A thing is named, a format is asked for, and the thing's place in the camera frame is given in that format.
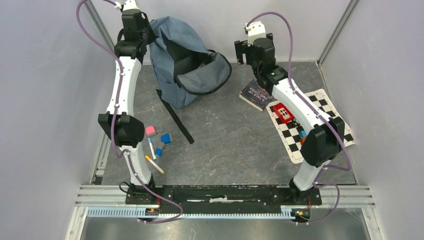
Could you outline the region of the blue fabric backpack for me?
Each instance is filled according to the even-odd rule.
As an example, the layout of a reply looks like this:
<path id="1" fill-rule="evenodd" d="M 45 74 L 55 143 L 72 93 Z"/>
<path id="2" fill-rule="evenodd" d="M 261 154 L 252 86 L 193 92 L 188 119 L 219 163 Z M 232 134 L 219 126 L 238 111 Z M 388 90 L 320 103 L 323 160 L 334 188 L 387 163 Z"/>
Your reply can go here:
<path id="1" fill-rule="evenodd" d="M 195 140 L 175 112 L 196 97 L 216 92 L 230 78 L 227 58 L 208 49 L 186 22 L 165 16 L 151 21 L 156 40 L 149 45 L 150 62 L 161 102 L 190 144 Z"/>

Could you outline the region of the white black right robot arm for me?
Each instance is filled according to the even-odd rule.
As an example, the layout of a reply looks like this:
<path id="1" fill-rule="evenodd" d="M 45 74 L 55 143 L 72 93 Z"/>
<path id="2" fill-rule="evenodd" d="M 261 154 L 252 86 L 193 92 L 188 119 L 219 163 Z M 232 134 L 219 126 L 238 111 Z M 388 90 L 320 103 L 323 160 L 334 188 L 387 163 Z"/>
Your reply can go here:
<path id="1" fill-rule="evenodd" d="M 237 62 L 251 66 L 257 83 L 282 103 L 306 133 L 300 149 L 303 162 L 289 182 L 289 199 L 302 204 L 309 198 L 320 171 L 344 148 L 345 122 L 317 107 L 295 84 L 290 73 L 276 63 L 272 34 L 234 42 Z"/>

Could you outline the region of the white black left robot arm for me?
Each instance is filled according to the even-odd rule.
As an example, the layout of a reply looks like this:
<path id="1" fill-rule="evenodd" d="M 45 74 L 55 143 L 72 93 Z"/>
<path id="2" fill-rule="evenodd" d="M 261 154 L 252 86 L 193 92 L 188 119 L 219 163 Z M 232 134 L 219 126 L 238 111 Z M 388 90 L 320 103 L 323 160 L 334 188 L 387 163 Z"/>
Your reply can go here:
<path id="1" fill-rule="evenodd" d="M 112 52 L 116 63 L 112 97 L 106 113 L 98 115 L 98 123 L 110 138 L 115 155 L 124 158 L 128 166 L 127 196 L 151 204 L 157 198 L 157 190 L 142 146 L 145 126 L 134 116 L 134 98 L 147 45 L 157 36 L 139 8 L 123 9 L 121 20 L 123 28 Z"/>

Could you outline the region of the dark orange paperback book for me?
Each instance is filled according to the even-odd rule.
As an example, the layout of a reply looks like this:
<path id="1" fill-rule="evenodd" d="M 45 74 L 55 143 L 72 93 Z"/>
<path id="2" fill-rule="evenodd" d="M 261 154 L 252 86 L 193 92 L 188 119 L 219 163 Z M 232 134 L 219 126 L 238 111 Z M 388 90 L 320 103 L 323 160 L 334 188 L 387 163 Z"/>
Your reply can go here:
<path id="1" fill-rule="evenodd" d="M 249 84 L 239 93 L 239 97 L 256 108 L 263 111 L 274 98 L 259 86 L 256 79 L 252 79 Z"/>

